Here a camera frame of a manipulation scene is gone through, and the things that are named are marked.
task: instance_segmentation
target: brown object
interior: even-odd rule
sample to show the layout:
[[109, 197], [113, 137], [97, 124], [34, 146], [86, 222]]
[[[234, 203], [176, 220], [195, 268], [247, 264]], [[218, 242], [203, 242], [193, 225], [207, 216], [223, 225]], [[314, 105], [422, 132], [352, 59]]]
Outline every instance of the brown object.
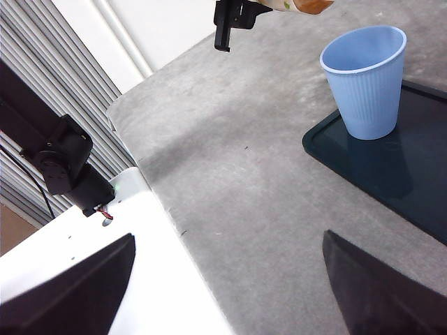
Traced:
[[11, 211], [7, 206], [0, 206], [0, 255], [7, 253], [37, 231], [33, 225]]
[[296, 8], [307, 14], [319, 14], [327, 7], [332, 5], [334, 1], [328, 0], [293, 0]]

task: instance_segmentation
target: black tray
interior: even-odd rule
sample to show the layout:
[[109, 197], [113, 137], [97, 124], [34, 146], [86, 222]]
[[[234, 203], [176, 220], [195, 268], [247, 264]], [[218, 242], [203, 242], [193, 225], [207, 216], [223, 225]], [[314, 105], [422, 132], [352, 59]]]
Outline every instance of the black tray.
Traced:
[[447, 245], [447, 93], [403, 81], [396, 129], [350, 136], [333, 112], [302, 139], [308, 154]]

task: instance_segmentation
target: white base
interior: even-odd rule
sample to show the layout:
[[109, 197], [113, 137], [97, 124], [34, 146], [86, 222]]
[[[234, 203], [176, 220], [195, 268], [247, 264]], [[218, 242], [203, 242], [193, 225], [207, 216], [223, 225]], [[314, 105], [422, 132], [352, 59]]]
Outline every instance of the white base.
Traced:
[[139, 170], [127, 169], [111, 183], [117, 195], [108, 205], [112, 223], [103, 227], [102, 214], [85, 218], [77, 207], [64, 212], [0, 258], [0, 299], [53, 278], [131, 232], [135, 262], [109, 334], [232, 334]]

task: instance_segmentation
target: ribbed cup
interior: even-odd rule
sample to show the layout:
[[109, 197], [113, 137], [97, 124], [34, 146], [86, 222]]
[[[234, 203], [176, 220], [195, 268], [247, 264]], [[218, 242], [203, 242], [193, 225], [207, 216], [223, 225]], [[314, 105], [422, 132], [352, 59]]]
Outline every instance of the ribbed cup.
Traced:
[[321, 66], [353, 137], [375, 140], [396, 127], [405, 47], [402, 30], [373, 26], [336, 38], [321, 53]]

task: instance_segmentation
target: corrugated metal wall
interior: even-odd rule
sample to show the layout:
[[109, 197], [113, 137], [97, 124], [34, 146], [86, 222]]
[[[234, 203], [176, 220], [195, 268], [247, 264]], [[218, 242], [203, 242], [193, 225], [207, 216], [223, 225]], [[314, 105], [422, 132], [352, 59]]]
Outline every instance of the corrugated metal wall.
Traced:
[[[106, 178], [133, 160], [110, 131], [107, 107], [120, 92], [50, 0], [2, 0], [1, 58], [58, 114], [69, 114], [91, 135], [89, 162]], [[1, 134], [9, 150], [44, 186], [42, 176], [19, 157], [20, 148]], [[32, 180], [1, 154], [1, 196], [40, 224], [50, 220], [42, 195]], [[71, 204], [49, 196], [55, 214]]]

